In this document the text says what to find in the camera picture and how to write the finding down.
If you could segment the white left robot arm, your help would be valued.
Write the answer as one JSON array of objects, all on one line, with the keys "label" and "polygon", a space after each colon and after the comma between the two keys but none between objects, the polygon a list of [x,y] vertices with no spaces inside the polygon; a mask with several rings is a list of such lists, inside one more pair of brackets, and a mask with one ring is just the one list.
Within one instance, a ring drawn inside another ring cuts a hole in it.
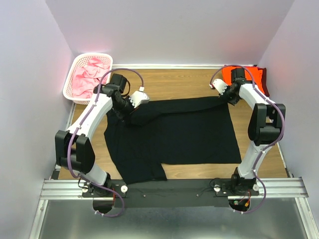
[{"label": "white left robot arm", "polygon": [[112,188],[110,174],[95,162],[95,153],[91,138],[111,110],[120,119],[126,119],[141,104],[150,98],[145,93],[144,85],[131,95],[125,95],[128,80],[114,70],[105,73],[102,78],[112,75],[111,80],[103,84],[100,80],[93,90],[92,99],[80,117],[67,130],[59,130],[55,135],[55,153],[57,165],[68,169],[73,178],[84,180],[86,189],[93,189],[98,196],[109,193],[117,194]]}]

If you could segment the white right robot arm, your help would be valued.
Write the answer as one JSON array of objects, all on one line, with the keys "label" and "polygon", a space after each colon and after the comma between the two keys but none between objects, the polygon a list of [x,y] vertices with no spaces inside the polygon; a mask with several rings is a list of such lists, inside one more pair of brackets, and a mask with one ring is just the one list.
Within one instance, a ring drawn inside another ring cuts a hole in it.
[{"label": "white right robot arm", "polygon": [[259,167],[269,150],[283,138],[285,130],[285,105],[270,100],[253,79],[246,79],[247,72],[243,67],[232,69],[231,85],[221,79],[212,82],[212,87],[228,103],[235,105],[244,100],[252,109],[248,125],[250,145],[225,186],[234,195],[256,190]]}]

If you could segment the black t-shirt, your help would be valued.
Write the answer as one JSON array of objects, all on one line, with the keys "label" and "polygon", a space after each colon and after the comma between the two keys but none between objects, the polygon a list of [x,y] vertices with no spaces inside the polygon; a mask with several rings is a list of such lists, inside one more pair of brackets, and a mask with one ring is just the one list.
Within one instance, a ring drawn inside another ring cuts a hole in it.
[{"label": "black t-shirt", "polygon": [[107,113],[112,162],[127,184],[164,181],[164,164],[241,162],[228,104],[218,97],[151,101],[126,120]]}]

